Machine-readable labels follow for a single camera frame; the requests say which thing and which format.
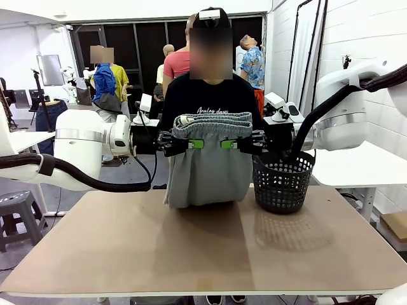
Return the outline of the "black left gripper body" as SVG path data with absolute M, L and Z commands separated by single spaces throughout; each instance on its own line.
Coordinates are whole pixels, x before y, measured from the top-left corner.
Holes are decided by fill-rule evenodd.
M 131 145 L 136 155 L 153 155 L 156 152 L 157 126 L 131 126 L 130 135 Z

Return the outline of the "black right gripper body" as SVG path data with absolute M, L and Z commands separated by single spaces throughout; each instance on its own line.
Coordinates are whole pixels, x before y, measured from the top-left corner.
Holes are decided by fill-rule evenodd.
M 266 148 L 268 151 L 288 151 L 293 143 L 293 124 L 278 123 L 269 124 L 263 122 Z

